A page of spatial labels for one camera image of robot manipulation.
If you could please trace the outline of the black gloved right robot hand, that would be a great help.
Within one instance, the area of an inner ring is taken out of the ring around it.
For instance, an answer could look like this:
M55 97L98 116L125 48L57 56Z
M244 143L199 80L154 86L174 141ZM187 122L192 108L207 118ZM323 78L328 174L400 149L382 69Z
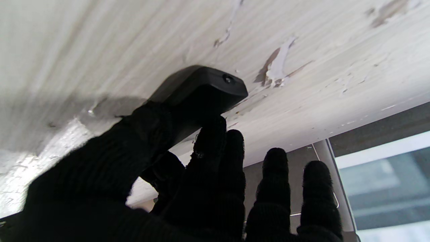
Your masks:
M163 214L178 191L184 171L185 167L178 157L167 151L140 174L140 178L149 183L158 193L157 201L150 213L155 216Z

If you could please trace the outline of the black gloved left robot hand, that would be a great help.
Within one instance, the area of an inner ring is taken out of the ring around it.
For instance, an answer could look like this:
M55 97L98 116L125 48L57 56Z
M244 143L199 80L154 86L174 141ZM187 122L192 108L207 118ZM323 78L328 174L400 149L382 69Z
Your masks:
M147 102L35 178L14 242L342 242L328 167L303 174L297 233L291 232L286 152L270 149L245 218L244 139L221 116L203 124L176 195L160 216L157 191L140 174L168 151L177 117Z

